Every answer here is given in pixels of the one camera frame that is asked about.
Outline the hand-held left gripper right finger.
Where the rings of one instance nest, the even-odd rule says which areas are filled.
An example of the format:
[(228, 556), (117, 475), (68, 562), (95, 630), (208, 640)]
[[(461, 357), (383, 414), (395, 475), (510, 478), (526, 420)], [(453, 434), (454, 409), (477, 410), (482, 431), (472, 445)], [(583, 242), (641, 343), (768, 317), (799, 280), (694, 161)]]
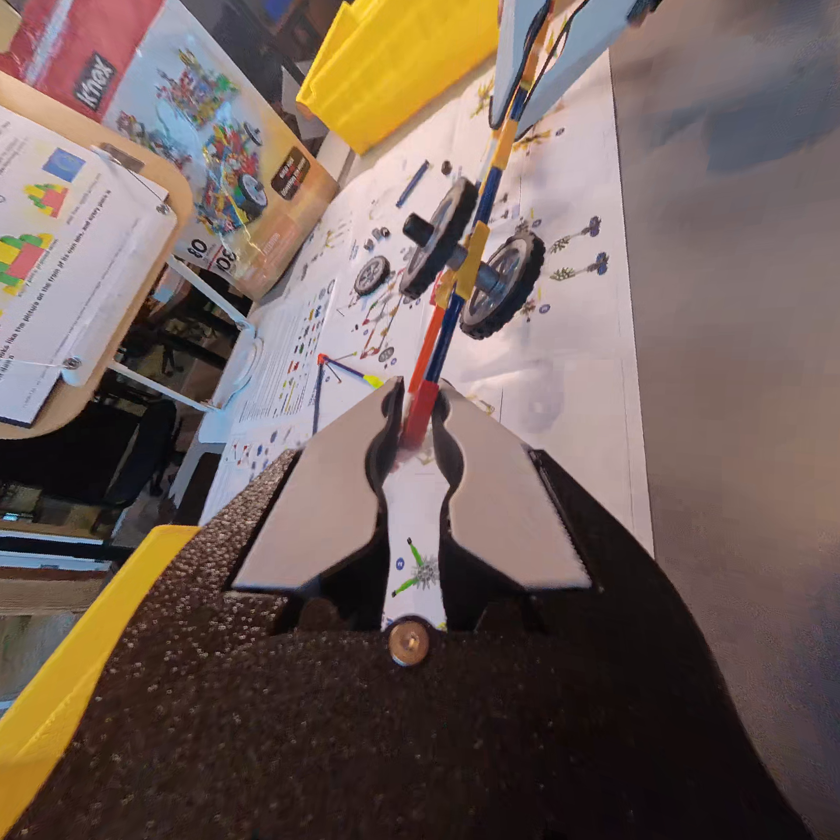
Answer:
[(439, 580), (449, 628), (477, 628), (492, 604), (587, 592), (592, 577), (533, 449), (442, 381), (433, 411)]

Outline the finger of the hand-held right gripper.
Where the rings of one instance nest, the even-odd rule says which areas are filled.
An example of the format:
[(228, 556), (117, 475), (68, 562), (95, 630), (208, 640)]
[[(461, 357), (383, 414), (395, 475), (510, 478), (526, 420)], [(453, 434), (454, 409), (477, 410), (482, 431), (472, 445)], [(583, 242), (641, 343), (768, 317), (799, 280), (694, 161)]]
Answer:
[(656, 1), (586, 1), (564, 23), (518, 120), (518, 138), (539, 122), (629, 27), (640, 26)]
[(532, 48), (550, 14), (551, 1), (499, 1), (499, 36), (489, 126), (497, 130), (508, 113)]

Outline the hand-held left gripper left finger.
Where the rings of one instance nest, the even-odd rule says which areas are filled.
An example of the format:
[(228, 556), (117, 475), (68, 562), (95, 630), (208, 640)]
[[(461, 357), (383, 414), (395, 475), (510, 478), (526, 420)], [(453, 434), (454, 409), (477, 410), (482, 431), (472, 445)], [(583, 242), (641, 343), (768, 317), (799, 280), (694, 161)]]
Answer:
[(318, 431), (292, 462), (246, 543), (237, 593), (333, 604), (353, 628), (379, 628), (390, 566), (384, 481), (403, 419), (386, 381)]

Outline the yellow plastic bin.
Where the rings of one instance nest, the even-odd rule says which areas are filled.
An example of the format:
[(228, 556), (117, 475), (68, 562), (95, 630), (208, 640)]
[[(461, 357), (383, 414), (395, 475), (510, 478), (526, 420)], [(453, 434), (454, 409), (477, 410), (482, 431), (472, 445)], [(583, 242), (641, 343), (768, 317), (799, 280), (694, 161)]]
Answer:
[(496, 53), (495, 1), (343, 2), (297, 94), (357, 154)]
[(154, 528), (2, 716), (2, 834), (67, 749), (107, 660), (142, 600), (199, 530), (174, 524)]

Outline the blue rod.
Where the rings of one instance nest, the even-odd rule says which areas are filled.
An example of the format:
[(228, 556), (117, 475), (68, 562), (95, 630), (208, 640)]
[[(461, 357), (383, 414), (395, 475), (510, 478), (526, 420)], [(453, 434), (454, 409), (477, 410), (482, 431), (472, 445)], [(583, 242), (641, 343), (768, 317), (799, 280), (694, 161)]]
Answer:
[(399, 197), (395, 201), (395, 208), (403, 209), (413, 194), (417, 191), (417, 188), (423, 181), (426, 174), (429, 172), (431, 168), (430, 161), (425, 159), (417, 168), (417, 170), (413, 173), (408, 183), (402, 189)]

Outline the colourful construction toy model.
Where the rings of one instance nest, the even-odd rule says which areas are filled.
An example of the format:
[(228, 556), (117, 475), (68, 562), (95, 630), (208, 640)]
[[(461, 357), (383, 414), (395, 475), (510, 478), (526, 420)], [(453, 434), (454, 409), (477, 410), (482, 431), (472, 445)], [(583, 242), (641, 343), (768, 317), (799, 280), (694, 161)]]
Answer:
[(488, 291), (492, 291), (495, 285), (496, 272), (489, 268), (488, 264), (482, 262), (484, 248), (490, 235), (488, 223), (491, 208), (510, 158), (518, 120), (535, 78), (539, 52), (547, 32), (547, 21), (553, 14), (554, 5), (555, 2), (552, 2), (549, 15), (528, 57), (528, 63), (506, 118), (498, 129), (493, 130), (490, 162), (487, 173), (481, 177), (477, 185), (479, 195), (473, 216), (460, 243), (455, 247), (454, 254), (449, 258), (447, 266), (438, 273), (435, 279), (435, 309), (408, 387), (411, 400), (402, 429), (401, 445), (409, 450), (419, 448), (424, 440), (437, 400), (438, 380), (448, 348), (458, 325), (460, 313), (473, 294), (480, 272), (485, 274), (484, 283)]

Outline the grey desk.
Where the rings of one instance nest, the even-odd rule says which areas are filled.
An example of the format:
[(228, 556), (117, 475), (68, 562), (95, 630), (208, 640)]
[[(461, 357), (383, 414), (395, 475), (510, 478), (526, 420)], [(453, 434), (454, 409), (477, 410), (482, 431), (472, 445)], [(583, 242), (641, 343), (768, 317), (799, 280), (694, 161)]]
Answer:
[(654, 555), (838, 838), (838, 2), (663, 2), (609, 55)]

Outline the printed instruction sheet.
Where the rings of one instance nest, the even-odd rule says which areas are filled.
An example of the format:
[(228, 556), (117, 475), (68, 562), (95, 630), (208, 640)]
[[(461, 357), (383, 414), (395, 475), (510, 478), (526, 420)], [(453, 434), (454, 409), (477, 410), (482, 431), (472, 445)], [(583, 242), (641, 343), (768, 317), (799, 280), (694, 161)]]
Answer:
[[(260, 369), (227, 409), (227, 442), (204, 504), (209, 522), (280, 452), (312, 433), (317, 356), (382, 380), (412, 377), (434, 312), (398, 294), (413, 245), (405, 217), (430, 218), (459, 175), (477, 179), (487, 153), (492, 74), (473, 81), (367, 171), (325, 212), (289, 270), (282, 294), (262, 304)], [(403, 209), (404, 186), (429, 172)], [(451, 161), (443, 176), (440, 165)], [(547, 452), (645, 546), (653, 548), (610, 55), (599, 58), (549, 115), (514, 145), (490, 218), (490, 255), (509, 236), (546, 247), (540, 277), (499, 333), (459, 329), (443, 377), (491, 418)], [(354, 293), (363, 264), (385, 256), (388, 280)]]

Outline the black office chair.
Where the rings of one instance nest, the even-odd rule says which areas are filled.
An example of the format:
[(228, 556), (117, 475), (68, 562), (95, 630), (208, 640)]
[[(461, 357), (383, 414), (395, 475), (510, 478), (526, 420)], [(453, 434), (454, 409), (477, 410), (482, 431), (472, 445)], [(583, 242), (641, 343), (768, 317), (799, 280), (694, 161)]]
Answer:
[(128, 457), (101, 504), (113, 510), (128, 508), (145, 487), (152, 497), (161, 497), (164, 474), (172, 461), (180, 429), (173, 401), (163, 400), (147, 407)]

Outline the white stand base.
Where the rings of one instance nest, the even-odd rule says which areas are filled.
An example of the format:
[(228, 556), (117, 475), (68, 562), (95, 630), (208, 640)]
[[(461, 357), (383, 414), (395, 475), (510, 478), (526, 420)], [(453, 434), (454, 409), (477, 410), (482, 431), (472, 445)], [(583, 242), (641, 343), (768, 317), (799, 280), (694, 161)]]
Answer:
[[(229, 363), (239, 330), (228, 314), (165, 266), (118, 346), (115, 359), (157, 385), (196, 403), (217, 403), (215, 392)], [(112, 539), (129, 544), (159, 524), (194, 523), (224, 449), (227, 425), (159, 389), (107, 369), (93, 401), (144, 417), (153, 406), (171, 403), (176, 420), (166, 451), (150, 480), (122, 511)]]

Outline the cardboard toy box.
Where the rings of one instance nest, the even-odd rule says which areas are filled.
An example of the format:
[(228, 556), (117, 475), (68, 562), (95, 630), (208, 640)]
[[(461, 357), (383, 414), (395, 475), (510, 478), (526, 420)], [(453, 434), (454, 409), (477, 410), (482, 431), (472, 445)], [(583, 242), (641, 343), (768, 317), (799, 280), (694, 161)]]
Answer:
[(2, 70), (173, 164), (193, 202), (176, 255), (253, 301), (338, 191), (182, 2), (26, 2)]

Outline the printed instruction board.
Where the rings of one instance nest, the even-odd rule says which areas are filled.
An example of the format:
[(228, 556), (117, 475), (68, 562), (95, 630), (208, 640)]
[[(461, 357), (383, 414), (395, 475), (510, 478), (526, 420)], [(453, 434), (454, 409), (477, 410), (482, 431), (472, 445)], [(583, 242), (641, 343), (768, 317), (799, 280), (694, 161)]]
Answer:
[(2, 439), (76, 418), (193, 215), (175, 165), (2, 73)]

